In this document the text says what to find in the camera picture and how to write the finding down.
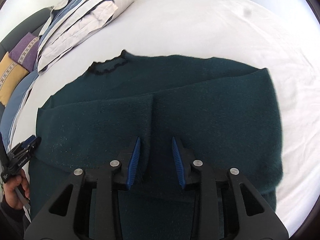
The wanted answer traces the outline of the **dark left sleeve forearm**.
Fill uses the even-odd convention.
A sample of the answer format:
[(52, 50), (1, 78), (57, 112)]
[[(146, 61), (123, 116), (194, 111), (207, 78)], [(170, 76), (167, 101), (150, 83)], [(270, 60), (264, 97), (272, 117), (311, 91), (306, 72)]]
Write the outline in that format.
[(23, 204), (18, 200), (18, 207), (11, 207), (5, 197), (1, 202), (1, 218), (9, 227), (9, 237), (24, 239), (25, 231), (30, 225), (30, 221), (25, 214)]

